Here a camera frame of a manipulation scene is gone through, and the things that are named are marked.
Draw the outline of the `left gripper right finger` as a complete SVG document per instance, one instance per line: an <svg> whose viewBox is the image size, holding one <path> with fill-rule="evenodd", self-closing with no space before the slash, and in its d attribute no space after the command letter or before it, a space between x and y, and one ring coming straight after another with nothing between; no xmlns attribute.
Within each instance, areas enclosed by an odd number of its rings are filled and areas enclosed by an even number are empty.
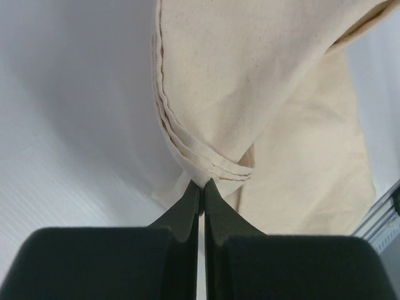
<svg viewBox="0 0 400 300"><path fill-rule="evenodd" d="M208 299L395 299L384 266L358 237L267 235L220 195L202 192Z"/></svg>

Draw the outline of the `beige cloth mat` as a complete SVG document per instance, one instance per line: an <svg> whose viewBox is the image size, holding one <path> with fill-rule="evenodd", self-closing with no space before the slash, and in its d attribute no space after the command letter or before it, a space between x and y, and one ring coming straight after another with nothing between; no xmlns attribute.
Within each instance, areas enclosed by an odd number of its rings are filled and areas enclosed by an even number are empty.
<svg viewBox="0 0 400 300"><path fill-rule="evenodd" d="M398 1L158 1L154 102L182 174L267 234L352 234L375 188L345 48Z"/></svg>

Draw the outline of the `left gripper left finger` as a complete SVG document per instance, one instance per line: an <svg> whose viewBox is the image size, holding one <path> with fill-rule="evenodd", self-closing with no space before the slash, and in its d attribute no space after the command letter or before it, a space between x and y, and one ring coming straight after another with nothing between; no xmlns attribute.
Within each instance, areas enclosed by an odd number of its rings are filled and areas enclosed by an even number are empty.
<svg viewBox="0 0 400 300"><path fill-rule="evenodd" d="M48 227L22 244L4 299L195 299L200 189L146 227Z"/></svg>

